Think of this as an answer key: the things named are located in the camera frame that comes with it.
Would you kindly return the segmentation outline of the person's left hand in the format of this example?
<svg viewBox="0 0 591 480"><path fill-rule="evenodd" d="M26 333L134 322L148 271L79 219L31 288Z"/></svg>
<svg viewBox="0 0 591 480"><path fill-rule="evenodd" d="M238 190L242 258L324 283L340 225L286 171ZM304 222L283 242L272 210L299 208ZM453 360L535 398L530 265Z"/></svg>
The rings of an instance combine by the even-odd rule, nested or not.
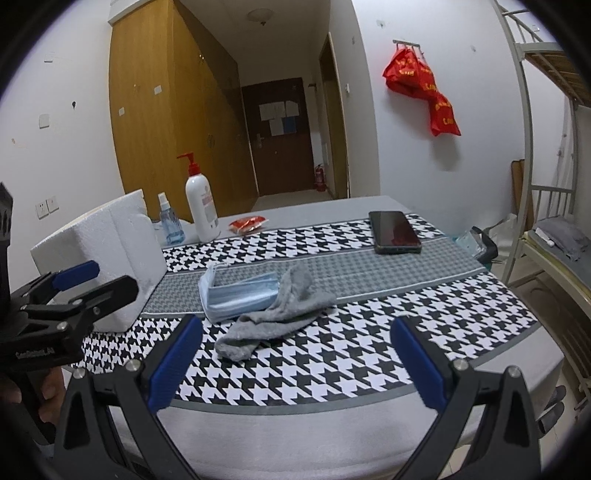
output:
<svg viewBox="0 0 591 480"><path fill-rule="evenodd" d="M66 387L60 367L50 369L39 381L34 381L31 389L25 392L25 399L37 402L39 418L44 423L57 425L60 418ZM20 404L21 389L10 379L1 378L1 401L5 404Z"/></svg>

